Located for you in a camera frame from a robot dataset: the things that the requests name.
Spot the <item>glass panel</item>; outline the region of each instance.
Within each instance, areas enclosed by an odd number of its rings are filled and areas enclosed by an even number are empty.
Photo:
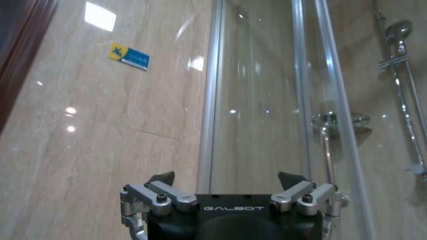
[[[427,145],[418,109],[426,113],[427,2],[342,0],[331,1],[328,7],[350,109],[370,118],[364,127],[371,132],[358,148],[378,238],[424,239],[427,186],[420,162],[427,158]],[[391,55],[408,57],[408,62],[380,69],[379,62],[390,60]]]
[[[306,174],[290,0],[223,1],[211,191],[276,193]]]
[[[224,1],[220,39],[211,192],[276,193],[278,171],[302,174],[350,201],[334,237],[375,239],[356,147],[370,118],[348,109],[326,1]]]

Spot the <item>shower rail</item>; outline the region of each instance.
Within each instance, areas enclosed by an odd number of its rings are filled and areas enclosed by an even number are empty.
[[[410,109],[408,109],[408,105],[407,105],[407,99],[406,99],[406,95],[404,95],[403,82],[400,81],[399,70],[398,70],[398,65],[396,65],[400,62],[406,62],[404,67],[406,67],[406,70],[410,75],[411,92],[412,92],[412,96],[415,99],[418,117],[419,117],[419,122],[422,125],[422,131],[423,131],[423,137],[427,142],[426,121],[424,121],[424,116],[423,116],[423,112],[422,112],[422,108],[420,108],[420,101],[419,101],[418,93],[416,93],[416,89],[415,89],[414,76],[412,76],[412,72],[411,72],[411,68],[410,68],[408,57],[407,57],[406,53],[404,53],[404,56],[400,56],[400,57],[394,56],[392,48],[391,48],[391,44],[390,44],[390,39],[387,38],[387,33],[386,33],[386,18],[383,16],[382,10],[379,8],[378,1],[372,0],[372,4],[374,4],[375,20],[376,20],[378,28],[380,31],[382,42],[384,45],[384,50],[386,50],[386,54],[387,54],[387,58],[388,58],[387,61],[384,61],[379,64],[379,67],[380,68],[390,67],[390,69],[391,69],[391,73],[392,73],[392,76],[395,79],[395,86],[396,86],[396,92],[398,92],[398,98],[399,98],[399,104],[400,104],[400,106],[399,106],[400,113],[402,113],[402,117],[406,122],[408,139],[410,139],[412,151],[414,151],[414,154],[416,157],[416,164],[414,164],[411,166],[411,170],[416,175],[420,175],[422,179],[427,182],[426,162],[423,160],[420,145],[419,145],[419,141],[418,141],[415,130],[414,130],[414,123],[412,123],[412,118],[411,118]]]

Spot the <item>shower head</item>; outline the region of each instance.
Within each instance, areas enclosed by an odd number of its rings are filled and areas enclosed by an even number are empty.
[[[412,22],[410,20],[398,21],[386,30],[386,37],[388,40],[394,40],[398,43],[398,52],[407,54],[407,46],[404,38],[410,35],[412,30]]]

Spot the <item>chrome pipe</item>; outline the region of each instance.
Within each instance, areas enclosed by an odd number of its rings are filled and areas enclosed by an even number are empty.
[[[404,61],[404,66],[406,66],[406,71],[408,74],[408,79],[411,83],[411,93],[412,93],[412,98],[415,101],[415,107],[416,107],[416,113],[418,113],[418,119],[420,123],[420,129],[422,129],[422,135],[424,138],[424,142],[427,143],[427,127],[426,127],[426,118],[422,110],[422,104],[420,104],[420,99],[419,99],[419,94],[416,92],[416,87],[415,87],[415,82],[414,82],[414,75],[412,75],[412,70],[410,66],[410,60]]]
[[[322,147],[323,147],[323,152],[324,152],[327,183],[336,185],[335,167],[334,167],[334,162],[332,162],[332,157],[331,157],[331,136],[330,136],[328,123],[326,123],[322,126],[320,139],[322,139]]]

